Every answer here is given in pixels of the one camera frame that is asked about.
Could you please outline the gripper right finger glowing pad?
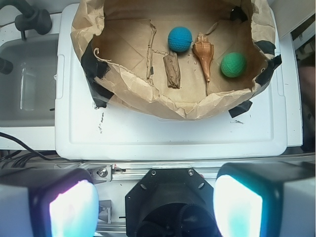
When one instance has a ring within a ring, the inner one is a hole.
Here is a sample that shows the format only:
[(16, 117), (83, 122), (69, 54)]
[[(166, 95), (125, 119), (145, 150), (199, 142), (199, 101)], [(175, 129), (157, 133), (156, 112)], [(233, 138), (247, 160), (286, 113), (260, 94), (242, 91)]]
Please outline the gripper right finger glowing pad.
[(213, 206), (225, 237), (314, 237), (315, 163), (226, 163), (218, 171)]

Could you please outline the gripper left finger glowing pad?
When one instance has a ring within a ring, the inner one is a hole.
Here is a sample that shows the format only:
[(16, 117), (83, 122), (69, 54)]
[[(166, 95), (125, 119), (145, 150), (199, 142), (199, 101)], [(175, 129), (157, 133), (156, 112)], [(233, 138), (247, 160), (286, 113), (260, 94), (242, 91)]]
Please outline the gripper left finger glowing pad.
[(82, 168), (0, 171), (2, 237), (92, 237), (99, 197)]

